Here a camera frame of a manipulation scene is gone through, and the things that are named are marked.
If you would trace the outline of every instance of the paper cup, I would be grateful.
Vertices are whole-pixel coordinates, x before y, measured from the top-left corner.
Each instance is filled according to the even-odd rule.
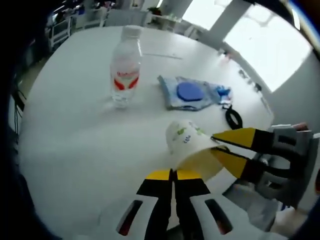
[[[210,136],[192,121],[172,122],[165,135],[172,160],[176,162],[176,170],[193,170],[207,181],[223,168],[210,151],[221,145],[211,140]]]

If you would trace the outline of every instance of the white table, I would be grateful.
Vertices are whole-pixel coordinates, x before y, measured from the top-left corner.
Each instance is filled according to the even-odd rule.
[[[20,168],[37,213],[59,236],[88,231],[103,208],[134,194],[148,173],[174,166],[165,137],[171,121],[190,119],[207,133],[230,129],[217,105],[199,112],[167,111],[159,75],[231,86],[233,108],[244,127],[266,130],[273,120],[261,97],[238,75],[236,63],[187,37],[147,28],[132,105],[113,108],[109,64],[121,30],[92,28],[72,35],[43,67],[25,105]],[[234,180],[223,170],[208,186],[222,193]],[[176,224],[173,216],[170,226]]]

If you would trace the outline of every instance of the chair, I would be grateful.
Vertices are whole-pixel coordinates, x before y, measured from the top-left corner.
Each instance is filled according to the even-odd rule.
[[[99,9],[92,9],[85,13],[86,21],[83,25],[83,29],[100,27],[102,28],[107,19],[108,9],[106,7],[100,7]]]
[[[52,27],[52,33],[50,38],[50,49],[54,49],[54,46],[60,42],[63,42],[71,36],[71,21],[72,18],[68,17],[66,20],[54,25]]]
[[[147,11],[111,9],[105,21],[105,27],[147,24]]]

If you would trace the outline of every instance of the water bottle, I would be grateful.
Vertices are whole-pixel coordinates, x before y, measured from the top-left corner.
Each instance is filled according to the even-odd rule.
[[[111,96],[118,108],[127,107],[139,81],[142,60],[139,38],[142,29],[134,25],[124,26],[121,40],[113,51],[110,64]]]

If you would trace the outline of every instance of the bright window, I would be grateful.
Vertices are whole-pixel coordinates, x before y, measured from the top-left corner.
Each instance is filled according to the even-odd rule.
[[[193,0],[182,19],[210,30],[231,0]]]
[[[161,6],[161,4],[162,4],[163,1],[164,1],[164,0],[160,0],[160,1],[158,2],[158,4],[156,5],[156,7],[157,7],[157,8],[160,8],[160,6]]]
[[[288,22],[251,6],[224,40],[255,69],[271,92],[300,67],[312,47]]]

